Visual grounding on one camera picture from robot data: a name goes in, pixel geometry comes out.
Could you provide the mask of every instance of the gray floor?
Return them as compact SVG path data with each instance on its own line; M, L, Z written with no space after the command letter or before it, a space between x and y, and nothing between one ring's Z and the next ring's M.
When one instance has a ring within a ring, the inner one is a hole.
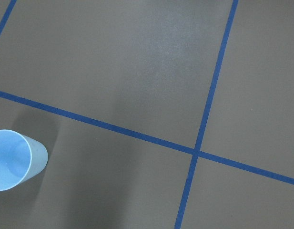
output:
M0 1L0 20L9 1ZM194 147L231 0L23 1L0 90ZM191 155L0 98L46 169L0 228L173 228ZM240 0L202 150L294 178L294 0ZM294 185L199 158L182 228L294 228Z

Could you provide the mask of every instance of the plastic cup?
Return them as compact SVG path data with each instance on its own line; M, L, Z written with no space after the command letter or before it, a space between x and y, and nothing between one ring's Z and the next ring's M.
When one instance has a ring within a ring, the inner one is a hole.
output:
M37 175L47 160L47 150L40 142L12 130L0 130L0 191Z

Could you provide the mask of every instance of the blue tape strip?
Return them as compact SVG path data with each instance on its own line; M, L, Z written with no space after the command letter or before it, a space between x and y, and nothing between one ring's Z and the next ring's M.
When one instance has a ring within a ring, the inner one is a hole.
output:
M22 97L19 97L19 96L16 96L16 95L12 95L12 94L9 94L9 93L6 93L6 92L0 91L0 97L4 98L4 99L11 100L11 101L14 101L14 102L18 102L20 104L24 104L24 105L31 106L31 107L34 107L34 108L38 108L38 109L41 109L43 111L48 111L48 112L51 112L51 113L54 113L54 114L57 114L57 115L61 115L61 116L67 117L67 118L71 118L71 119L74 119L74 120L77 120L77 121L80 121L80 122L83 122L83 123L88 123L88 124L91 124L91 125L94 125L94 126L98 126L98 127L103 128L103 129L112 130L114 132L117 132L117 133L120 133L120 134L123 134L123 135L131 136L131 137L135 137L135 138L147 141L147 142L155 143L155 144L158 144L160 146L165 146L165 147L168 147L168 148L171 148L171 149L182 151L184 153L193 154L193 149L191 149L189 147L186 147L186 146L182 146L182 145L179 145L179 144L176 144L176 143L173 143L173 142L169 142L169 141L166 141L166 140L163 140L163 139L160 139L160 138L152 137L150 135L145 135L145 134L133 131L133 130L129 130L129 129L122 128L122 127L119 127L119 126L116 126L116 125L105 123L105 122L102 122L102 121L99 121L99 120L96 120L96 119L88 118L88 117L85 117L83 115L75 114L75 113L72 113L72 112L69 112L69 111L65 111L65 110L53 107L53 106L38 103L36 101L25 99L25 98L22 98Z
M9 18L9 16L10 16L11 11L12 11L12 9L13 9L16 2L17 2L17 0L11 0L10 1L9 5L8 5L8 7L7 7L7 9L6 9L5 13L4 13L4 16L3 16L2 20L0 21L0 35L1 35L5 25L6 25L6 22L7 22L8 18Z
M229 13L227 23L226 23L223 39L222 39L219 54L218 54L217 63L216 63L216 66L215 66L215 69L213 72L213 79L212 79L210 89L208 92L208 96L207 96L207 100L206 100L206 104L205 104L205 108L204 108L204 112L203 112L203 116L202 116L202 120L201 120L201 125L200 125L198 136L196 139L196 143L195 143L195 147L194 147L194 154L193 154L191 162L190 162L188 176L186 179L186 183L185 183L183 194L182 194L182 199L181 199L180 206L179 206L179 211L178 211L177 218L176 218L175 225L174 225L175 229L180 229L182 226L182 220L184 217L184 213L185 213L185 209L186 209L186 205L187 205L187 201L188 201L188 196L189 196L190 189L191 189L191 184L192 184L192 180L193 180L193 176L194 176L194 172L195 172L195 168L196 168L196 163L198 161L198 155L199 155L198 153L201 149L202 140L203 140L206 125L207 125L207 120L208 120L210 108L211 108L211 105L213 102L214 92L215 92L215 89L217 86L217 82L218 82L218 78L219 78L219 74L220 74L220 69L221 69L221 65L222 65L222 61L223 61L223 57L224 57L224 53L225 53L225 49L226 49L226 45L227 45L227 40L228 40L230 31L232 28L233 18L236 13L237 5L238 5L238 0L234 0L232 3L232 7L231 7L231 10Z
M269 178L272 178L275 180L283 181L285 183L289 183L291 185L294 185L294 178L291 178L291 177L286 177L286 176L283 176L283 175L280 175L277 173L273 173L273 172L270 172L270 171L267 171L264 169L249 166L249 165L246 165L246 164L243 164L240 162L236 162L236 161L229 160L229 159L226 159L226 158L223 158L220 156L212 155L212 154L209 154L209 153L206 153L203 151L200 151L198 153L198 155L202 158L205 158L205 159L208 159L211 161L219 162L224 165L232 166L232 167L239 168L239 169L251 172L251 173L259 174L264 177L269 177Z

